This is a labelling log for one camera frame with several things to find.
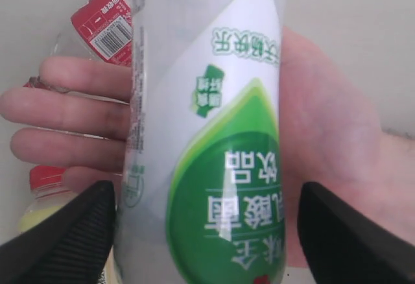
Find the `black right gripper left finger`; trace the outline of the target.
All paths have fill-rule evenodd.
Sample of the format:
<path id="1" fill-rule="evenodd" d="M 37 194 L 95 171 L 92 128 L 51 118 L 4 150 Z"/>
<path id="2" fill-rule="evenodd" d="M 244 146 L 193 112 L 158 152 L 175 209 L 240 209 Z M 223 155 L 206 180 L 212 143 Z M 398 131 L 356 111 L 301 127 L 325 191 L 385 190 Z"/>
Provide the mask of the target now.
<path id="1" fill-rule="evenodd" d="M 98 283 L 115 234 L 115 189 L 98 181 L 1 245 L 2 283 Z"/>

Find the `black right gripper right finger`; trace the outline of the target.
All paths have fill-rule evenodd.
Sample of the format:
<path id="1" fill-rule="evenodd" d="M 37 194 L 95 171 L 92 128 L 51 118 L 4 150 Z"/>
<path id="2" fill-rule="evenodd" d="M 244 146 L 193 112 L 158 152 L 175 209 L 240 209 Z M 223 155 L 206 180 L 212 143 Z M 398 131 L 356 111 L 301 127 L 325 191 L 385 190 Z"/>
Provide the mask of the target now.
<path id="1" fill-rule="evenodd" d="M 297 229 L 316 283 L 414 282 L 414 246 L 317 182 L 302 186 Z"/>

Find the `open bare human hand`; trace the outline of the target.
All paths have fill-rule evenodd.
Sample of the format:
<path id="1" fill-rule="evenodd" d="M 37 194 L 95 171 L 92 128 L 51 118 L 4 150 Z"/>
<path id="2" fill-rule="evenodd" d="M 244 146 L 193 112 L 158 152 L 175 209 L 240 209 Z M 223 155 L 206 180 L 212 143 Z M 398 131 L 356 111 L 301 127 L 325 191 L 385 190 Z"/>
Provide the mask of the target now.
<path id="1" fill-rule="evenodd" d="M 21 125 L 15 157 L 61 167 L 66 187 L 121 187 L 129 129 L 128 67 L 52 56 L 40 78 L 68 93 L 18 86 L 1 94 L 1 117 Z M 283 31 L 279 132 L 287 264 L 305 268 L 297 234 L 302 185 L 316 181 L 370 220 L 414 242 L 414 138 L 381 127 L 374 104 L 312 41 Z"/>

